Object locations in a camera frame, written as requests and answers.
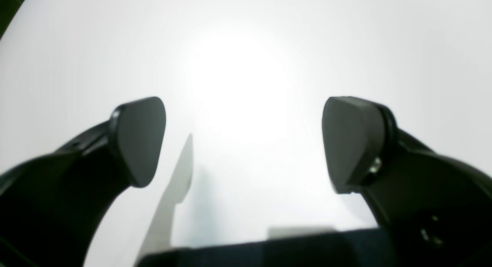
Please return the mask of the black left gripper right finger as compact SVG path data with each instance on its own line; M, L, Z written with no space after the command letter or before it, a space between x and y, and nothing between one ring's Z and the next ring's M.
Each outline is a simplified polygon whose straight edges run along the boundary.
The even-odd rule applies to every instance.
M358 193L405 267L490 267L491 178L399 129L392 111L351 96L322 113L336 193Z

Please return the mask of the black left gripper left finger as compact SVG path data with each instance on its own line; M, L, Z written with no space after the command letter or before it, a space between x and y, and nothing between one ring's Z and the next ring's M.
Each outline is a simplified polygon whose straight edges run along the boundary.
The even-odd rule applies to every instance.
M165 135L162 100L121 104L109 120L1 175L1 266L82 267L104 215L144 188Z

